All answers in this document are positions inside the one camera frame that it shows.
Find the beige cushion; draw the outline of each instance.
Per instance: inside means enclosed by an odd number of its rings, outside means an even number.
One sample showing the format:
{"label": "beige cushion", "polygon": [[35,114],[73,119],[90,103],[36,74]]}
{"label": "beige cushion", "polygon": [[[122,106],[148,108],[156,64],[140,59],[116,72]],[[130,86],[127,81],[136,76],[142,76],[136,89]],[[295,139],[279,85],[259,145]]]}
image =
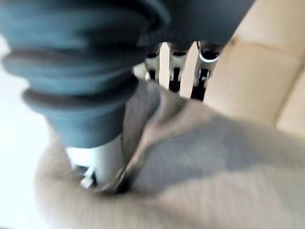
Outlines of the beige cushion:
{"label": "beige cushion", "polygon": [[305,71],[292,87],[277,121],[277,128],[305,138]]}
{"label": "beige cushion", "polygon": [[204,102],[222,114],[273,125],[300,66],[289,53],[237,40],[223,52]]}
{"label": "beige cushion", "polygon": [[305,57],[305,1],[256,0],[235,36]]}

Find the gray fabric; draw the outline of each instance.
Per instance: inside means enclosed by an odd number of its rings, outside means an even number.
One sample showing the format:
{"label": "gray fabric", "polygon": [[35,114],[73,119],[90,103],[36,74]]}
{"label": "gray fabric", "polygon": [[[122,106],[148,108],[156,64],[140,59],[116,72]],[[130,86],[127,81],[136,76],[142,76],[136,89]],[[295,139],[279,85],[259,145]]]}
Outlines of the gray fabric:
{"label": "gray fabric", "polygon": [[103,197],[79,186],[52,134],[35,179],[50,228],[305,227],[305,148],[297,139],[141,83],[127,104],[123,146],[126,158],[135,148],[148,153],[146,166],[131,193]]}

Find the black metal part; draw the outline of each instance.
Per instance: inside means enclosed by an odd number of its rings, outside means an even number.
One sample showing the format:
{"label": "black metal part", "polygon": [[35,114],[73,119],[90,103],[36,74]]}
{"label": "black metal part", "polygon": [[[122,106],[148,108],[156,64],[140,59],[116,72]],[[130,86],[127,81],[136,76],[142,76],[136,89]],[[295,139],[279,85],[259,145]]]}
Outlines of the black metal part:
{"label": "black metal part", "polygon": [[170,82],[169,90],[179,93],[181,87],[181,75],[185,65],[187,53],[192,43],[183,46],[168,43],[170,48]]}
{"label": "black metal part", "polygon": [[181,81],[178,79],[180,68],[173,69],[173,80],[170,80],[169,89],[172,92],[178,93],[180,91]]}
{"label": "black metal part", "polygon": [[195,69],[195,77],[191,98],[203,101],[207,81],[212,77],[218,59],[226,44],[215,45],[200,42],[199,57]]}
{"label": "black metal part", "polygon": [[199,81],[196,86],[193,86],[191,98],[203,101],[205,94],[205,84],[208,79],[209,70],[201,69],[199,73]]}

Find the white wall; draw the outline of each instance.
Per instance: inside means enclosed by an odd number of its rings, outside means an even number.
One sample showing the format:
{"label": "white wall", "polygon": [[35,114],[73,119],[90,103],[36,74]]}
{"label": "white wall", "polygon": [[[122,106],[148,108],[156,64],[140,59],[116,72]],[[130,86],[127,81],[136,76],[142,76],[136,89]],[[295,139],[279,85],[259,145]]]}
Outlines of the white wall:
{"label": "white wall", "polygon": [[[0,37],[0,56],[9,51]],[[22,101],[27,83],[0,65],[0,228],[33,229],[32,174],[47,144],[43,117]]]}

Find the machine part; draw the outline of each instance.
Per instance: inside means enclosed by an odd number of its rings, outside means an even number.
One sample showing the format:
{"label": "machine part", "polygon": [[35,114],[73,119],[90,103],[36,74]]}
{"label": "machine part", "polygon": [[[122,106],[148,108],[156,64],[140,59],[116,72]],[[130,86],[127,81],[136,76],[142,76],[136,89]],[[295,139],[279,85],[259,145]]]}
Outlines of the machine part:
{"label": "machine part", "polygon": [[145,59],[145,68],[146,68],[146,80],[155,80],[159,82],[159,69],[160,69],[160,48],[161,43],[148,48],[146,59]]}
{"label": "machine part", "polygon": [[179,93],[181,85],[181,76],[184,70],[187,53],[192,44],[181,46],[168,43],[170,47],[170,82],[169,89]]}
{"label": "machine part", "polygon": [[146,55],[137,42],[169,24],[167,9],[159,0],[4,0],[2,15],[11,48],[3,65],[29,81],[24,100],[58,132],[72,167],[85,171],[81,184],[116,192],[108,188],[118,187],[128,163],[121,133],[125,102],[138,85],[132,68]]}
{"label": "machine part", "polygon": [[207,82],[220,58],[225,45],[213,45],[200,42],[199,56],[195,68],[191,98],[203,101]]}

